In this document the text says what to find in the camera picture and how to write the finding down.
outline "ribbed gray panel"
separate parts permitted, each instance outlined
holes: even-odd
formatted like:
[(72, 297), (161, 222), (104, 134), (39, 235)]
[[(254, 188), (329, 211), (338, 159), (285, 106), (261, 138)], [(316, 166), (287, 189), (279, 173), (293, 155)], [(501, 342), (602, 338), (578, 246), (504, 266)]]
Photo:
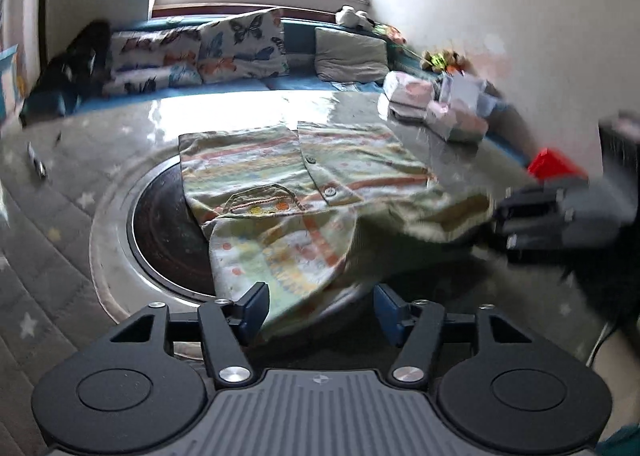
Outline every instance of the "ribbed gray panel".
[[(480, 456), (438, 419), (424, 395), (376, 373), (271, 370), (222, 391), (198, 425), (149, 456)], [(54, 452), (52, 456), (62, 456)], [(579, 456), (592, 456), (581, 451)]]

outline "beige pillow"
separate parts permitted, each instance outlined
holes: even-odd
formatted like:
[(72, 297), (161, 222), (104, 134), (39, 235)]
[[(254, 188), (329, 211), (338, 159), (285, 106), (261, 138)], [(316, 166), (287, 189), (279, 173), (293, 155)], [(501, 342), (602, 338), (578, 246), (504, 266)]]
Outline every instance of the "beige pillow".
[(341, 30), (316, 28), (316, 73), (333, 82), (374, 82), (389, 72), (386, 42)]

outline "white plush toy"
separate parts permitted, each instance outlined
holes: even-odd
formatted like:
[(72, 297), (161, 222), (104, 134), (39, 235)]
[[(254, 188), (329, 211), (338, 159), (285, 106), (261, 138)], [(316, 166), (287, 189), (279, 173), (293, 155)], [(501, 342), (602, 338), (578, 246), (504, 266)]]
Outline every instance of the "white plush toy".
[(360, 26), (364, 31), (372, 31), (373, 25), (368, 20), (369, 15), (365, 11), (356, 12), (353, 6), (343, 6), (335, 14), (335, 23), (343, 28), (357, 28)]

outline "tabletop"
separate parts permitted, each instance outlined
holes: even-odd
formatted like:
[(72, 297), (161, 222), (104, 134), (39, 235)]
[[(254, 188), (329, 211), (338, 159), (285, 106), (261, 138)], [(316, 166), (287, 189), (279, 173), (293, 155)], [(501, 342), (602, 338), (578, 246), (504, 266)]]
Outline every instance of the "tabletop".
[[(90, 263), (90, 237), (100, 235), (94, 216), (98, 220), (127, 175), (175, 157), (180, 134), (275, 123), (295, 129), (298, 121), (385, 123), (451, 193), (477, 187), (500, 199), (507, 188), (530, 182), (488, 140), (478, 147), (447, 144), (428, 128), (400, 123), (379, 110), (379, 97), (269, 91), (124, 101), (119, 108), (35, 125), (0, 141), (0, 370), (12, 389), (5, 400), (10, 407), (0, 406), (0, 447), (17, 445), (33, 454), (42, 445), (30, 413), (33, 385), (113, 325), (94, 287), (104, 269), (95, 258)], [(46, 165), (45, 181), (30, 165), (28, 142)], [(109, 276), (102, 271), (101, 277)], [(496, 253), (478, 248), (387, 282), (406, 299), (432, 299), (450, 312), (495, 304), (581, 360), (588, 358), (604, 325), (572, 277), (562, 280), (559, 269), (509, 266)], [(123, 313), (139, 307), (133, 302)], [(261, 353), (254, 363), (384, 370), (397, 352), (386, 346), (374, 322), (365, 306), (343, 331), (319, 336), (300, 349), (280, 350), (277, 356)], [(16, 418), (26, 420), (19, 425)], [(2, 453), (11, 454), (9, 449)]]

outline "red object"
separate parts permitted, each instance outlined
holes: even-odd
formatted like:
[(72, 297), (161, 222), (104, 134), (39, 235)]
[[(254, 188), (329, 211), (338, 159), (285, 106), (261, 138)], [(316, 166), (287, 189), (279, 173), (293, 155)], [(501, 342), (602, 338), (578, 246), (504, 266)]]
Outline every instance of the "red object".
[(527, 168), (529, 174), (539, 180), (558, 176), (588, 178), (587, 173), (562, 154), (558, 149), (543, 149), (533, 158)]

